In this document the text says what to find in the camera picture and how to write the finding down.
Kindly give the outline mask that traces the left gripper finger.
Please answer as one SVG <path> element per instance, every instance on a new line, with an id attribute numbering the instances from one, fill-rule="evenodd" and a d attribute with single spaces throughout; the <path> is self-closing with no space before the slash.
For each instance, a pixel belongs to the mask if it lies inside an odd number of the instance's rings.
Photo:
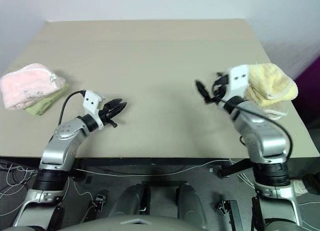
<path id="1" fill-rule="evenodd" d="M 112 115 L 117 116 L 119 113 L 122 112 L 122 110 L 126 107 L 126 105 L 127 105 L 127 102 L 119 103 L 118 106 L 112 110 Z"/>
<path id="2" fill-rule="evenodd" d="M 122 98 L 115 98 L 109 101 L 109 109 L 121 108 L 123 106 L 122 100 Z"/>

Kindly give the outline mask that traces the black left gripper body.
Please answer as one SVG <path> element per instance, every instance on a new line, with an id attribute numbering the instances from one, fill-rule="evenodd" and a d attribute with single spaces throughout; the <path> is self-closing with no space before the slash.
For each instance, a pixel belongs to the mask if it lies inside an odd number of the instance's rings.
<path id="1" fill-rule="evenodd" d="M 103 109 L 99 111 L 99 117 L 104 126 L 111 125 L 113 128 L 116 128 L 118 126 L 118 124 L 112 120 L 112 118 L 117 115 L 117 108 L 117 105 L 106 103 Z"/>

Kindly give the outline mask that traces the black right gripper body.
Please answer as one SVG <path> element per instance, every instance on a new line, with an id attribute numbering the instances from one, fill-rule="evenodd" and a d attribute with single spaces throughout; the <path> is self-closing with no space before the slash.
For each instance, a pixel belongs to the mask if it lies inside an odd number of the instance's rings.
<path id="1" fill-rule="evenodd" d="M 228 74 L 222 75 L 216 80 L 216 86 L 217 86 L 216 94 L 220 98 L 223 98 L 225 96 L 228 84 L 229 84 Z"/>

